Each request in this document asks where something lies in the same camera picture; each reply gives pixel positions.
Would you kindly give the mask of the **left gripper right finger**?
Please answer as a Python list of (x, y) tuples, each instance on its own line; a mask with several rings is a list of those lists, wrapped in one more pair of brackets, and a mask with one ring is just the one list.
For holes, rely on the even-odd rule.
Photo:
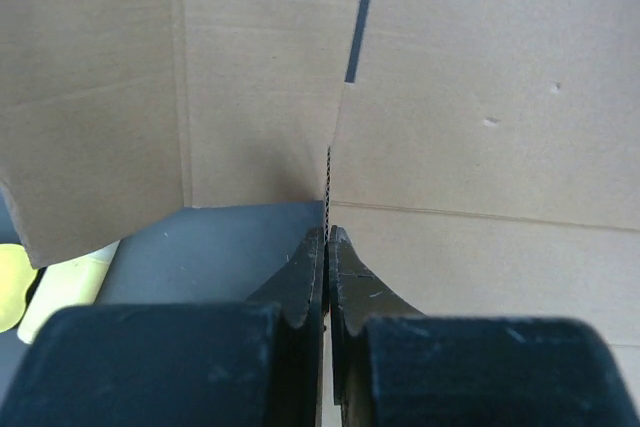
[(375, 426), (377, 401), (366, 324), (371, 317), (424, 314), (396, 294), (361, 261), (346, 230), (327, 238), (328, 302), (334, 403), (344, 426)]

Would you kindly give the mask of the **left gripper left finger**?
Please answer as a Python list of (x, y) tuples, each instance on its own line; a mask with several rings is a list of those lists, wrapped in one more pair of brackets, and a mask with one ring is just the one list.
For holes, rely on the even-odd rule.
[(284, 266), (247, 298), (280, 309), (269, 361), (266, 426), (321, 424), (324, 297), (324, 230), (318, 227), (310, 229)]

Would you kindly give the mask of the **brown cardboard box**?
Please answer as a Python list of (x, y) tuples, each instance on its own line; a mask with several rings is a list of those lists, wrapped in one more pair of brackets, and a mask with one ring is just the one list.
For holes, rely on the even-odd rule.
[[(639, 0), (1, 0), (1, 190), (45, 269), (314, 202), (333, 401), (339, 226), (424, 314), (367, 321), (375, 426), (639, 422)], [(266, 426), (267, 280), (57, 311), (2, 424)]]

